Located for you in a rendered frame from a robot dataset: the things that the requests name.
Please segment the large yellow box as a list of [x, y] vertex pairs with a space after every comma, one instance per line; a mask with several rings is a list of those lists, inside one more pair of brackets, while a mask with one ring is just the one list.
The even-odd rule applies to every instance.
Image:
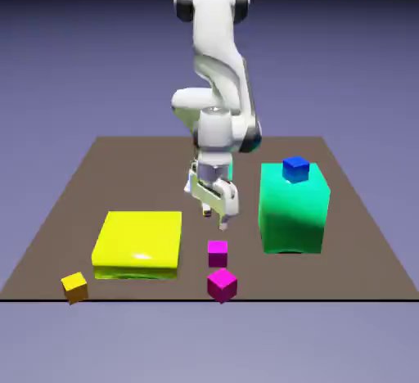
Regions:
[[181, 237], [180, 211], [110, 211], [92, 251], [94, 277], [174, 279]]

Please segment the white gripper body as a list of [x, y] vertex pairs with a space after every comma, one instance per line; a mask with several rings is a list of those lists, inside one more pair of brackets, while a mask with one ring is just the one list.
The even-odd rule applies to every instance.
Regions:
[[218, 178], [210, 185], [205, 185], [192, 169], [189, 169], [188, 180], [188, 193], [215, 211], [220, 223], [227, 223], [239, 214], [238, 190], [232, 182]]

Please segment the small magenta cube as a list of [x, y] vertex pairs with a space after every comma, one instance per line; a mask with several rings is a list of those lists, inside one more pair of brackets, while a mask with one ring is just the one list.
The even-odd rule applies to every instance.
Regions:
[[208, 265], [210, 268], [226, 268], [228, 265], [228, 242], [208, 241]]
[[220, 268], [207, 277], [207, 292], [220, 304], [237, 295], [237, 277], [226, 268]]

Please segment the large green box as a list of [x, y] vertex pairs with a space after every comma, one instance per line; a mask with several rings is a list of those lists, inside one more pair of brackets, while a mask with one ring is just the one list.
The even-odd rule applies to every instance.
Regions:
[[266, 254], [319, 254], [331, 190], [318, 164], [301, 167], [297, 182], [284, 172], [294, 165], [263, 163], [259, 183], [259, 234]]

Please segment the small yellow cube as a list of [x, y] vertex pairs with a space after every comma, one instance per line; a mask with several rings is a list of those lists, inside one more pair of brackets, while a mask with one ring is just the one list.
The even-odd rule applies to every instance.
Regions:
[[63, 277], [61, 284], [69, 304], [75, 304], [88, 298], [88, 284], [81, 272]]

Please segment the small blue cube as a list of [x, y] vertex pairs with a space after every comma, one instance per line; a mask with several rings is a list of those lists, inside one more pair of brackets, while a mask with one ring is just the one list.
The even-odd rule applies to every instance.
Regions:
[[296, 155], [282, 161], [282, 177], [291, 183], [309, 180], [310, 163], [305, 158]]

